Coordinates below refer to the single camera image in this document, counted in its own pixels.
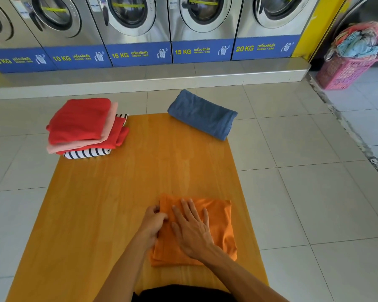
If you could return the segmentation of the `person's left hand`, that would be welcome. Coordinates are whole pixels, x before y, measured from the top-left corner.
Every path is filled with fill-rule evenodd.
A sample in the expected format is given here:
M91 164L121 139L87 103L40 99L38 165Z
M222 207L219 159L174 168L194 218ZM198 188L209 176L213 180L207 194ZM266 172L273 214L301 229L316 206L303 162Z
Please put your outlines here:
M138 236L146 243L147 249L154 246L158 237L158 232L162 228L163 224L166 223L157 223L157 213L162 213L160 212L159 204L148 207L137 231Z

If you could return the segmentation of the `person's right hand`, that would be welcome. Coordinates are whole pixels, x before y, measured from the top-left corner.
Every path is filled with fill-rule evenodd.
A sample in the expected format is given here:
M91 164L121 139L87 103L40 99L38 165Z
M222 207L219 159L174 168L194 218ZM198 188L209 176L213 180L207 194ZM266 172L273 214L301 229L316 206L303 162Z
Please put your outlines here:
M179 247L191 259L207 265L213 260L218 249L214 244L210 229L206 229L203 218L197 212L193 200L186 201L188 204L191 203L190 206L194 215L193 224L187 223L183 212L177 206L172 207L175 222L179 224L182 233L182 245L179 245Z

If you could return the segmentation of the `orange garment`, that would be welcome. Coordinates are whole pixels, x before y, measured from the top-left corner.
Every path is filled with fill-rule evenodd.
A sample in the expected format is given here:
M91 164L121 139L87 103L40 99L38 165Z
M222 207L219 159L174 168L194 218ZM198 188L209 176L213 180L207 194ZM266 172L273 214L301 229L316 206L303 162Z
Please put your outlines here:
M176 206L183 213L180 197L161 194L160 212L168 215L157 235L157 241L150 253L152 267L166 266L202 266L202 263L188 257L180 248L171 224L176 221L172 207ZM204 220L203 209L207 210L211 236L231 259L237 260L237 246L231 223L231 202L212 198L193 198L194 205L201 220Z

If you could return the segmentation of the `person's right forearm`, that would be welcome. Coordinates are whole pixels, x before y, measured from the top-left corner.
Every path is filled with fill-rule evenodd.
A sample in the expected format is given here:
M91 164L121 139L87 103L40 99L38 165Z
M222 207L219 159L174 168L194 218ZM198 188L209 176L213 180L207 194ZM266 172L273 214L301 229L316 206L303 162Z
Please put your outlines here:
M198 260L211 270L237 302L289 302L214 245L201 248Z

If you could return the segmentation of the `person's left forearm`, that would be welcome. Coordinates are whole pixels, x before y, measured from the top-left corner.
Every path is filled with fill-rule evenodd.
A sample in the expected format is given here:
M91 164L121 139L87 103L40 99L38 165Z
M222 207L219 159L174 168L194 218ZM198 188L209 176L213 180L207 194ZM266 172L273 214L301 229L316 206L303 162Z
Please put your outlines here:
M93 302L131 302L147 250L146 238L135 235L117 260Z

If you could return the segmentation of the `person's black shirt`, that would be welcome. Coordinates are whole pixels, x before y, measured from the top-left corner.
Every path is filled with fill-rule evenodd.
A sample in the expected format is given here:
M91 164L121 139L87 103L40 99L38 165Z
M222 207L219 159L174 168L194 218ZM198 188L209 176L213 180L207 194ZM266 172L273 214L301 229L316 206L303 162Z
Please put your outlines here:
M237 302L231 293L189 285L166 285L133 293L131 302Z

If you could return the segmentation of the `folded blue garment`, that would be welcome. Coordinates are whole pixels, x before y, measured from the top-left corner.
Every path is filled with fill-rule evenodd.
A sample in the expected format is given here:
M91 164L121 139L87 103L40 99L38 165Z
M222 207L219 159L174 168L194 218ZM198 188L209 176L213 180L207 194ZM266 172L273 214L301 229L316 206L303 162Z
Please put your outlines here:
M225 141L238 113L207 101L183 89L170 104L167 113L208 135Z

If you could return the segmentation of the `folded pink garment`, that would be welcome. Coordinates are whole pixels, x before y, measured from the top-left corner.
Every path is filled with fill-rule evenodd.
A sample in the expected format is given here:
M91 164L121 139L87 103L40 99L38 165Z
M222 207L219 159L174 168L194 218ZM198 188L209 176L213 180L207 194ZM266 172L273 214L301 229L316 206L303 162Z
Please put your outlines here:
M105 121L104 128L101 132L101 138L99 140L73 141L73 142L60 143L57 145L48 144L46 147L47 152L49 154L54 154L54 153L63 152L63 151L67 152L67 151L81 150L83 147L97 145L101 142L104 142L105 140L108 139L111 129L114 125L117 108L118 108L118 103L112 102L106 121Z

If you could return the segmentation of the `folded red shirt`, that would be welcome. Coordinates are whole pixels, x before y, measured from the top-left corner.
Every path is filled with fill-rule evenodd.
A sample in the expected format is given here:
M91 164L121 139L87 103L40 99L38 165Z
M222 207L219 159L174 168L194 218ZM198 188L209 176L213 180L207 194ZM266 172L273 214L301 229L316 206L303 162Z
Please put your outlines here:
M99 140L111 105L107 98L68 100L46 127L49 144Z

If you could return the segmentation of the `steel machine plinth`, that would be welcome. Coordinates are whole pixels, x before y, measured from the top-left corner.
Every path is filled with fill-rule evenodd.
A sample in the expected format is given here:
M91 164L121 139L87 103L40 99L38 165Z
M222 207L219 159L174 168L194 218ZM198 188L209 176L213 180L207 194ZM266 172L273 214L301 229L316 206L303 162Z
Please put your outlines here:
M0 74L0 100L300 82L302 57Z

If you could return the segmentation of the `steel front-load washing machine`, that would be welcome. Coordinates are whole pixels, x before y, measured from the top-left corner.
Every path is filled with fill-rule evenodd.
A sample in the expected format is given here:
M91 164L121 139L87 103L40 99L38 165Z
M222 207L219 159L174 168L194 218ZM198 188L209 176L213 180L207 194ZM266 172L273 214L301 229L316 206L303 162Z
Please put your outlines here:
M9 0L58 70L112 68L87 0Z
M172 61L230 61L243 0L167 0Z
M31 10L21 0L0 0L0 73L56 71L28 28Z
M114 67L172 64L167 0L86 0Z
M232 61L291 57L319 0L243 0Z

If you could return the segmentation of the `pink plastic laundry basket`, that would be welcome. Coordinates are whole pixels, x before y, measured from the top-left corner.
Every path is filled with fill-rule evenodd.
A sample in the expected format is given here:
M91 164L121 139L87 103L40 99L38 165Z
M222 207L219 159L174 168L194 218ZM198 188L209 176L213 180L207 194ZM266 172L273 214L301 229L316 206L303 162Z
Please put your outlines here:
M317 72L316 81L323 90L344 90L377 62L378 58L355 59L335 53L324 61Z

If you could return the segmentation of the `yellow pillar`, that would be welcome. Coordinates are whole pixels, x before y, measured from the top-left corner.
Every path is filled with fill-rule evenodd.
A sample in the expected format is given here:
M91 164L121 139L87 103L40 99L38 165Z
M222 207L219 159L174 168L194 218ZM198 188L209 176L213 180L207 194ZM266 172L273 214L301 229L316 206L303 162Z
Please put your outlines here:
M313 58L346 0L319 0L291 57Z

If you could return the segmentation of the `pile of unfolded laundry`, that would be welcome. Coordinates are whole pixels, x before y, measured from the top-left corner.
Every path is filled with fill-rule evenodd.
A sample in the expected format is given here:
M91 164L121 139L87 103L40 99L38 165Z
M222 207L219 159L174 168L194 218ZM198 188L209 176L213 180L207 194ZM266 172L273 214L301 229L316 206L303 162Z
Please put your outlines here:
M353 24L332 41L324 56L325 61L334 56L355 60L378 61L378 22Z

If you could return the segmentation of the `large steel washing machine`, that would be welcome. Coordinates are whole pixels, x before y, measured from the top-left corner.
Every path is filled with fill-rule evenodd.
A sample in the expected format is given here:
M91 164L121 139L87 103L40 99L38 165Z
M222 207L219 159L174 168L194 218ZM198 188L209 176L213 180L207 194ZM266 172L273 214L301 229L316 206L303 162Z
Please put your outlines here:
M341 31L362 22L378 22L378 0L346 0L334 22L325 34L317 52L310 61L311 71L317 72L324 64L324 56Z

